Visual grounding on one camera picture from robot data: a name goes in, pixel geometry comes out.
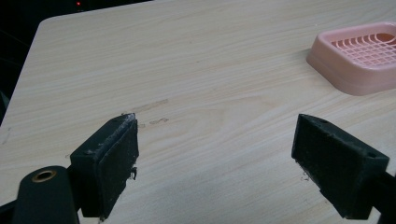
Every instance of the dark floor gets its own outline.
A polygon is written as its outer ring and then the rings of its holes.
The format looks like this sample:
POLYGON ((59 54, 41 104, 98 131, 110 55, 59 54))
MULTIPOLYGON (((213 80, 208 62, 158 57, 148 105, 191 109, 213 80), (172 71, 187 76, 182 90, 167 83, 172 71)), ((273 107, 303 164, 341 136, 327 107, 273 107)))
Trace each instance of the dark floor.
POLYGON ((0 125, 40 22, 54 16, 147 1, 150 0, 0 1, 0 125))

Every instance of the wood grain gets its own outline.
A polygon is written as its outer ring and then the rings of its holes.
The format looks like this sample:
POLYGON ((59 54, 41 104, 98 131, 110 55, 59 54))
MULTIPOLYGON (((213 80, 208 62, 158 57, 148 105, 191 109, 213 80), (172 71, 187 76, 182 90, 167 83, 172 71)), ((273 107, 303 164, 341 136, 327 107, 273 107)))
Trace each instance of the wood grain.
POLYGON ((43 21, 0 128, 0 202, 135 112, 138 176, 106 223, 358 223, 290 153, 305 113, 387 154, 396 172, 396 90, 350 96, 305 62, 318 32, 375 21, 396 21, 396 2, 153 1, 43 21))

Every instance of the screw hole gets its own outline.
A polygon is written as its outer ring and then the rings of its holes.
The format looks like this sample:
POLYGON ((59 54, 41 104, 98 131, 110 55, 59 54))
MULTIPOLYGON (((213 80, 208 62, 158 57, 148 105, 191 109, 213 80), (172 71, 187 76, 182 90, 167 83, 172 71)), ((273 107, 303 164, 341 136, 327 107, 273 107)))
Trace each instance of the screw hole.
POLYGON ((54 176, 56 176, 56 171, 53 170, 42 171, 36 174, 35 176, 33 176, 32 181, 35 183, 41 183, 49 179, 52 179, 54 176))

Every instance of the pink plastic tray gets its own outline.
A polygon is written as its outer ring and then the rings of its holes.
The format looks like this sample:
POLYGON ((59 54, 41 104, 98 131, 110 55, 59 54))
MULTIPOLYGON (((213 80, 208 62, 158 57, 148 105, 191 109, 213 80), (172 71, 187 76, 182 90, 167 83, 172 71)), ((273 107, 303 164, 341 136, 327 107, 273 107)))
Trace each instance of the pink plastic tray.
POLYGON ((396 88, 396 23, 320 33, 306 60, 335 88, 351 95, 396 88))

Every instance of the wooden table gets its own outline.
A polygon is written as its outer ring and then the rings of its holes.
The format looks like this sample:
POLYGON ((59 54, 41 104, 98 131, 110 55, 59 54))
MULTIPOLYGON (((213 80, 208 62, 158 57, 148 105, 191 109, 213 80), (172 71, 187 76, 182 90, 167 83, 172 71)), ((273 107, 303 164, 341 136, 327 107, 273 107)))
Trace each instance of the wooden table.
POLYGON ((0 202, 135 112, 138 176, 106 223, 376 223, 341 219, 290 156, 305 113, 396 172, 396 90, 347 95, 305 62, 320 31, 375 21, 396 21, 396 1, 154 1, 43 21, 0 129, 0 202))

